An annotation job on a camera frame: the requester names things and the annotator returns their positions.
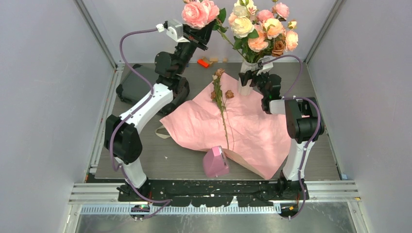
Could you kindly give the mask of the pink paper bouquet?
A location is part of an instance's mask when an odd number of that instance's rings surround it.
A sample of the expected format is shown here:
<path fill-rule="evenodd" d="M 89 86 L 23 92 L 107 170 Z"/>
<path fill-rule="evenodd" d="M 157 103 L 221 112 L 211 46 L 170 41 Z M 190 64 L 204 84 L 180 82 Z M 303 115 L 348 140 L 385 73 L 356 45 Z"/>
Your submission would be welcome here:
<path fill-rule="evenodd" d="M 211 99 L 213 87 L 210 83 L 160 122 L 178 145 L 198 151 L 221 146 L 231 160 L 266 180 L 271 179 L 290 151 L 285 115 L 265 113 L 262 95 L 252 91 L 242 96 L 237 92 L 238 80 L 225 73 L 221 89 L 231 90 L 234 96 L 226 100 L 222 116 Z"/>

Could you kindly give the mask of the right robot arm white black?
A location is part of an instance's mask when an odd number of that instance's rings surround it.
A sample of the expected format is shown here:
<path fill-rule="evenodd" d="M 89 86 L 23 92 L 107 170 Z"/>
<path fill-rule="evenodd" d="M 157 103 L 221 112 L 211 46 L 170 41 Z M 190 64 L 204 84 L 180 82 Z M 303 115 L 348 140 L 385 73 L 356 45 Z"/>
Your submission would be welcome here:
<path fill-rule="evenodd" d="M 276 74 L 247 71 L 239 74 L 241 87 L 256 87 L 263 95 L 262 109 L 268 114 L 286 117 L 287 133 L 291 138 L 286 164 L 277 181 L 277 193 L 290 199 L 304 191 L 304 169 L 309 152 L 325 131 L 317 100 L 314 97 L 282 97 L 281 77 Z"/>

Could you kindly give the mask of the pink rose flower stem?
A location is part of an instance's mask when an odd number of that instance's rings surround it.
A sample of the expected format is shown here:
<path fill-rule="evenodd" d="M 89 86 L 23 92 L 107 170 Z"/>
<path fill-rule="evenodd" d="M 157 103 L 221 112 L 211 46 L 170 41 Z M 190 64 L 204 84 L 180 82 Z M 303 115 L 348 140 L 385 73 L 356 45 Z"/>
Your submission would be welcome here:
<path fill-rule="evenodd" d="M 182 10 L 182 19 L 185 24 L 194 29 L 202 29 L 210 22 L 216 20 L 213 30 L 217 31 L 243 59 L 250 61 L 247 46 L 250 35 L 255 35 L 255 29 L 245 38 L 239 39 L 233 35 L 230 29 L 226 10 L 220 9 L 212 0 L 185 0 Z"/>

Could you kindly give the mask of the white rose flower stem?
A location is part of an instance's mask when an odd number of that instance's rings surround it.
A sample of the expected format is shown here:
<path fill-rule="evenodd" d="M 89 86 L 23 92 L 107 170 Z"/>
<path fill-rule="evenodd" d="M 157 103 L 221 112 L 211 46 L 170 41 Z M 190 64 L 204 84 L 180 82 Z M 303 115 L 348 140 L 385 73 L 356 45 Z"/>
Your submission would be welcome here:
<path fill-rule="evenodd" d="M 257 12 L 253 0 L 238 0 L 228 18 L 230 29 L 236 38 L 247 37 L 254 29 L 251 17 Z"/>

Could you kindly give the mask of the white ribbed vase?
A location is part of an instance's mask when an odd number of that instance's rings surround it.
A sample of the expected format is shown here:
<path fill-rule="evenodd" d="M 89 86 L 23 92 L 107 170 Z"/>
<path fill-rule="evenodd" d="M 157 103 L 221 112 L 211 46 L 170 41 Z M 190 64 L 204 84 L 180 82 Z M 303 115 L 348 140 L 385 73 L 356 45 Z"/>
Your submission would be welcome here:
<path fill-rule="evenodd" d="M 248 96 L 256 84 L 254 79 L 267 74 L 272 68 L 273 63 L 269 57 L 262 58 L 256 63 L 249 63 L 244 59 L 239 73 L 238 93 L 242 96 Z"/>

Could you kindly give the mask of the cream printed ribbon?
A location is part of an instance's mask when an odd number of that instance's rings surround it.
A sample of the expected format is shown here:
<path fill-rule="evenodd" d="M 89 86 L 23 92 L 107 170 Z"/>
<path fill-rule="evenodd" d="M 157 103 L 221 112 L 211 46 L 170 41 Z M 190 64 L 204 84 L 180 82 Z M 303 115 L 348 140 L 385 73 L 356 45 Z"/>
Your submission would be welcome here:
<path fill-rule="evenodd" d="M 161 138 L 161 139 L 168 139 L 171 138 L 171 135 L 169 134 L 169 132 L 167 131 L 167 129 L 165 128 L 165 126 L 160 126 L 155 130 L 155 134 Z"/>

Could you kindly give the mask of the brown bud flower stem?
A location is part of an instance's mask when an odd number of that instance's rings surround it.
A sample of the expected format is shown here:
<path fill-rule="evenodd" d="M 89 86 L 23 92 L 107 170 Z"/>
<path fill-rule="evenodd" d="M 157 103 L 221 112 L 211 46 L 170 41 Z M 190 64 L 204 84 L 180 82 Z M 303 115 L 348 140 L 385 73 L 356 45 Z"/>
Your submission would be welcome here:
<path fill-rule="evenodd" d="M 223 98 L 223 91 L 222 91 L 222 85 L 221 85 L 221 79 L 222 79 L 223 74 L 224 74 L 224 69 L 219 68 L 212 75 L 213 91 L 211 92 L 211 100 L 217 105 L 220 111 L 220 115 L 221 115 L 222 122 L 223 122 L 224 135 L 226 139 L 226 147 L 227 149 L 229 149 L 229 138 L 228 138 L 228 132 L 227 132 L 227 125 L 226 125 L 226 121 L 224 118 L 224 114 L 226 112 L 226 105 L 225 105 L 225 100 Z"/>

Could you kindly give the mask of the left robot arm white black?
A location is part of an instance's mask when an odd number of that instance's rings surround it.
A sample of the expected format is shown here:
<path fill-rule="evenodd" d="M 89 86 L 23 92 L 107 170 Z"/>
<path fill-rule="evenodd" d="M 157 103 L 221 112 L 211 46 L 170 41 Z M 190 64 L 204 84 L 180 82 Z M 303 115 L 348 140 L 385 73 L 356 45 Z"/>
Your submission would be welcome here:
<path fill-rule="evenodd" d="M 131 68 L 149 85 L 150 91 L 129 110 L 120 116 L 110 115 L 105 122 L 104 146 L 109 150 L 112 167 L 115 171 L 123 171 L 126 182 L 131 186 L 130 194 L 138 201 L 149 195 L 149 188 L 145 185 L 147 175 L 139 158 L 143 149 L 140 133 L 157 113 L 168 115 L 186 100 L 190 88 L 182 75 L 196 49 L 208 49 L 216 22 L 214 19 L 203 28 L 195 29 L 177 20 L 168 20 L 153 29 L 127 33 L 120 40 L 120 51 L 123 51 L 124 40 L 135 34 L 166 32 L 177 42 L 174 53 L 162 51 L 156 55 L 154 71 L 158 78 L 154 84 Z"/>

